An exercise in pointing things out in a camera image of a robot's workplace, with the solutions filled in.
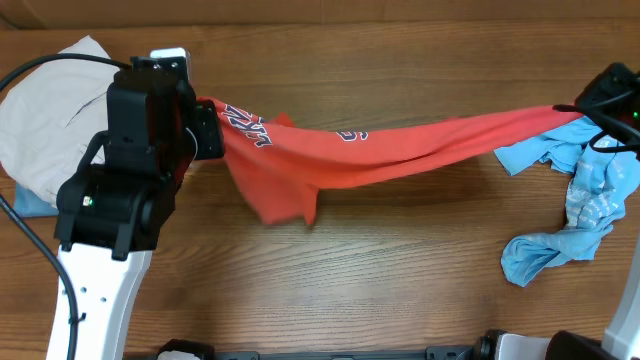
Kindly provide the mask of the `red printed t-shirt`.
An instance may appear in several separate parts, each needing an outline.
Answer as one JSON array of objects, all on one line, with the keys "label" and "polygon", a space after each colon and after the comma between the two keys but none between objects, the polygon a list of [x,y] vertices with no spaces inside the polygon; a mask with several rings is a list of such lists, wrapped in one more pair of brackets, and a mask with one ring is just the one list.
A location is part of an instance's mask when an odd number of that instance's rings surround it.
[{"label": "red printed t-shirt", "polygon": [[302,217],[313,224],[318,193],[424,173],[510,146],[578,119],[538,106],[376,131],[298,128],[286,114],[264,118],[214,102],[224,161],[265,224]]}]

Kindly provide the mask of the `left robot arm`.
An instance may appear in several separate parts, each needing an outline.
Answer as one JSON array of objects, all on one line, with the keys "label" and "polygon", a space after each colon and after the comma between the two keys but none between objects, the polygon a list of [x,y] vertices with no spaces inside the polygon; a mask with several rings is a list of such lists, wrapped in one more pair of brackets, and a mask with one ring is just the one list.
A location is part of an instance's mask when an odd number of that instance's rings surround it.
[{"label": "left robot arm", "polygon": [[60,187],[54,236],[72,287],[60,287],[47,349],[119,359],[133,304],[195,160],[224,155],[215,105],[197,99],[186,60],[136,58],[106,94],[107,128]]}]

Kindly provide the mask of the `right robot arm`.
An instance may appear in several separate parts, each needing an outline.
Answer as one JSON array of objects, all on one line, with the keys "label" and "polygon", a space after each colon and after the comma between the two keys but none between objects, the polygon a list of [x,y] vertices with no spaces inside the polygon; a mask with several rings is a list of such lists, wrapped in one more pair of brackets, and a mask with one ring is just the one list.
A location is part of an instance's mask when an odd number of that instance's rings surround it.
[{"label": "right robot arm", "polygon": [[[578,119],[495,150],[514,176],[534,162],[571,175],[563,229],[513,238],[503,250],[506,279],[528,285],[542,270],[591,261],[625,202],[639,188],[639,75],[612,63],[561,113]],[[569,331],[535,338],[491,330],[463,353],[465,359],[636,359],[639,356],[639,260],[634,258],[622,298],[601,340]]]}]

